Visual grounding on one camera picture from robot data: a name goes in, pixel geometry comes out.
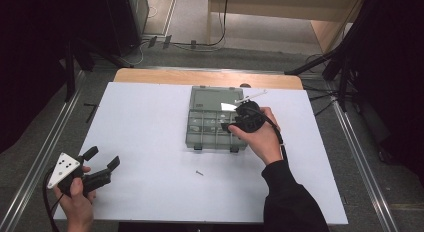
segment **person's left hand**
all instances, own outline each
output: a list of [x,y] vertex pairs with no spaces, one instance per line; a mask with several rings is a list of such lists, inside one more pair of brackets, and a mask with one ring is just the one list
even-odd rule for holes
[[[83,166],[84,173],[89,172],[90,167]],[[62,196],[60,189],[55,186],[56,198]],[[60,205],[68,218],[68,232],[88,232],[93,223],[93,200],[96,198],[96,191],[88,193],[87,198],[83,195],[83,183],[81,178],[74,178],[71,185],[71,197],[64,195],[60,199]]]

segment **another person's arm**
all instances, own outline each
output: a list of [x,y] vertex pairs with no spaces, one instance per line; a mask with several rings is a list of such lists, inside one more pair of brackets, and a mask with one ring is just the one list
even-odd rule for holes
[[[89,167],[83,167],[85,173],[90,171]],[[56,198],[62,196],[59,188],[54,188]],[[89,232],[93,224],[93,200],[96,191],[88,193],[88,198],[83,195],[83,184],[81,178],[75,178],[71,185],[71,197],[64,195],[60,199],[60,205],[68,218],[68,232]]]
[[[261,110],[278,126],[270,108]],[[246,141],[266,165],[262,172],[269,187],[264,206],[265,231],[328,231],[318,204],[293,178],[272,126],[266,122],[254,133],[245,133],[236,126],[228,129]]]

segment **black sleeve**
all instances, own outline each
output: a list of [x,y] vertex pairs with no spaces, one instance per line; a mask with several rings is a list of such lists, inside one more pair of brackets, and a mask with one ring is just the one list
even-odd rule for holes
[[296,182],[286,161],[269,164],[262,172],[269,187],[264,228],[270,231],[329,231],[314,198]]

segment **white tabletop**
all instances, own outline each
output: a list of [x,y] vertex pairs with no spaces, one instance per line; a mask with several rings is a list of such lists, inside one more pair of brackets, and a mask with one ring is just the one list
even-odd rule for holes
[[[243,90],[244,95],[263,91]],[[81,149],[99,148],[86,162],[92,172],[106,168],[116,155],[121,160],[112,182],[97,190],[95,219],[263,221],[265,166],[249,147],[238,154],[186,147],[190,93],[187,85],[109,83]],[[268,89],[254,100],[272,108],[292,173],[317,200],[327,223],[347,224],[306,92]],[[64,218],[59,208],[55,219]]]

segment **hand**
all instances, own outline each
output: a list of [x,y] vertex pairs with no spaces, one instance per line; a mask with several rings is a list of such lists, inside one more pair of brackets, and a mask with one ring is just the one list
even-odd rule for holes
[[[277,120],[272,114],[271,108],[261,107],[261,111],[268,116],[268,118],[277,125],[278,130],[280,130]],[[235,136],[246,141],[250,148],[252,148],[253,152],[262,159],[265,165],[283,159],[277,135],[275,134],[271,124],[268,122],[265,122],[260,129],[253,133],[246,133],[234,125],[230,125],[228,130]]]
[[[83,166],[84,173],[90,172],[90,167]],[[71,197],[64,195],[60,199],[60,205],[68,218],[68,232],[88,232],[93,223],[93,200],[96,198],[96,191],[88,193],[88,198],[83,195],[83,183],[81,178],[74,178],[71,185]],[[54,187],[56,198],[62,196],[62,192],[57,186]]]

